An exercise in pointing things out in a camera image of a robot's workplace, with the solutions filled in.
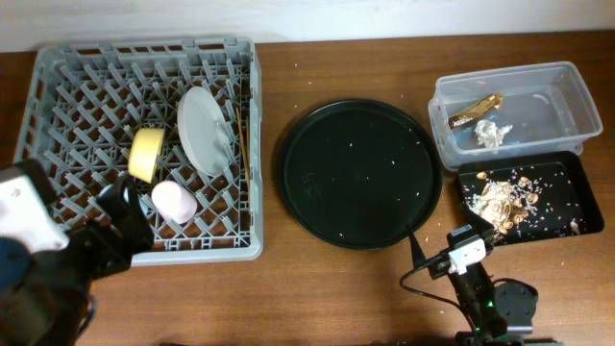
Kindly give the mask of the grey round plate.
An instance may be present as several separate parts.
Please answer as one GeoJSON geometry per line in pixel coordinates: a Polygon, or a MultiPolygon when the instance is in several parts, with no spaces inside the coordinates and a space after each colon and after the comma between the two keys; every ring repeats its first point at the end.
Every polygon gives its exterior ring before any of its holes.
{"type": "Polygon", "coordinates": [[[189,162],[202,173],[219,176],[231,163],[231,138],[224,115],[209,91],[194,86],[180,100],[178,131],[189,162]]]}

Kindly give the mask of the brown snack wrapper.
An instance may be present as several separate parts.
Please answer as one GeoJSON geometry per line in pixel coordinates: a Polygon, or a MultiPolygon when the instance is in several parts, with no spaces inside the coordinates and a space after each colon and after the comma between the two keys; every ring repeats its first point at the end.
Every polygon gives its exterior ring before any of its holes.
{"type": "Polygon", "coordinates": [[[498,110],[502,106],[503,100],[504,96],[501,93],[487,95],[475,105],[449,118],[448,125],[451,129],[454,129],[478,121],[489,112],[498,110]]]}

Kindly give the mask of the white tissue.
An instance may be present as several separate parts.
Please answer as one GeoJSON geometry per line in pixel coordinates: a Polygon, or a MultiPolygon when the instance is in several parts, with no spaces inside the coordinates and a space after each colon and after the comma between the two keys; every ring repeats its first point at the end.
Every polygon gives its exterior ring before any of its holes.
{"type": "Polygon", "coordinates": [[[494,122],[480,120],[475,128],[477,143],[485,148],[495,148],[503,144],[504,137],[512,130],[512,125],[499,128],[494,122]]]}

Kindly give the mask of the yellow bowl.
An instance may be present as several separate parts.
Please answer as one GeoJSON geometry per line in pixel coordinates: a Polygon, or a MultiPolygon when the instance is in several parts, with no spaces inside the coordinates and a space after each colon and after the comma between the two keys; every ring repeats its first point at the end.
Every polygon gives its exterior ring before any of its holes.
{"type": "Polygon", "coordinates": [[[136,132],[131,147],[129,173],[145,183],[152,183],[161,153],[164,129],[143,128],[136,132]]]}

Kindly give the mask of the pink cup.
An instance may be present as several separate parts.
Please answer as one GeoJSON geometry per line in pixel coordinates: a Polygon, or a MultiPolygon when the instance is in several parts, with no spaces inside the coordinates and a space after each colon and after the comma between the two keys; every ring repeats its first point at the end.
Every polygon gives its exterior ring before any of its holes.
{"type": "Polygon", "coordinates": [[[184,224],[197,210],[197,200],[186,188],[173,181],[163,181],[154,186],[152,201],[165,221],[184,224]]]}

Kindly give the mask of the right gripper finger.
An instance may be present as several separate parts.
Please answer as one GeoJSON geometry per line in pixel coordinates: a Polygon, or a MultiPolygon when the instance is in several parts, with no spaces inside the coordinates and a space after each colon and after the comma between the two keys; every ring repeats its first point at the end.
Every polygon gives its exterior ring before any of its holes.
{"type": "Polygon", "coordinates": [[[411,247],[412,265],[414,269],[418,269],[424,265],[427,259],[416,238],[416,235],[414,234],[415,231],[409,226],[406,227],[406,230],[408,232],[408,239],[411,247]]]}
{"type": "Polygon", "coordinates": [[[495,227],[490,222],[471,211],[465,203],[461,204],[461,209],[466,221],[483,240],[492,240],[494,238],[495,227]]]}

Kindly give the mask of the peanut shells food waste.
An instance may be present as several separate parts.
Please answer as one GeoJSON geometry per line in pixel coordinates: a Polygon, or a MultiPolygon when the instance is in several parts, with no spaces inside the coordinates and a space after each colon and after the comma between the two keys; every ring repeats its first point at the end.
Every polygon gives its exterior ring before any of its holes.
{"type": "Polygon", "coordinates": [[[588,217],[561,168],[529,166],[460,175],[462,202],[501,244],[584,235],[588,217]]]}

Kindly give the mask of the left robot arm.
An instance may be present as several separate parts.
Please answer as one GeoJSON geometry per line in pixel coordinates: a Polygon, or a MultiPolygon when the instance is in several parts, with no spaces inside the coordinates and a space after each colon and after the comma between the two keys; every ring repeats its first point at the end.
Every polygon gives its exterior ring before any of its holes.
{"type": "Polygon", "coordinates": [[[48,218],[55,197],[49,183],[14,169],[2,186],[1,342],[4,345],[72,345],[86,330],[96,305],[93,281],[131,267],[134,255],[153,246],[130,176],[96,199],[110,217],[63,232],[48,218]]]}

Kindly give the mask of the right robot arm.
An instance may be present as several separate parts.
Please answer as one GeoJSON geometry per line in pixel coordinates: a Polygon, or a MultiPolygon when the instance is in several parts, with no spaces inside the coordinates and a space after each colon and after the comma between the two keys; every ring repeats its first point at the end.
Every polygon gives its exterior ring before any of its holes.
{"type": "Polygon", "coordinates": [[[482,261],[493,250],[496,229],[467,206],[462,210],[468,224],[447,234],[448,247],[435,256],[426,258],[416,236],[409,237],[413,269],[403,275],[400,286],[461,312],[470,330],[455,335],[456,345],[523,345],[524,337],[533,332],[538,292],[518,280],[491,279],[482,261]],[[406,285],[406,279],[424,269],[434,280],[448,278],[456,300],[406,285]]]}

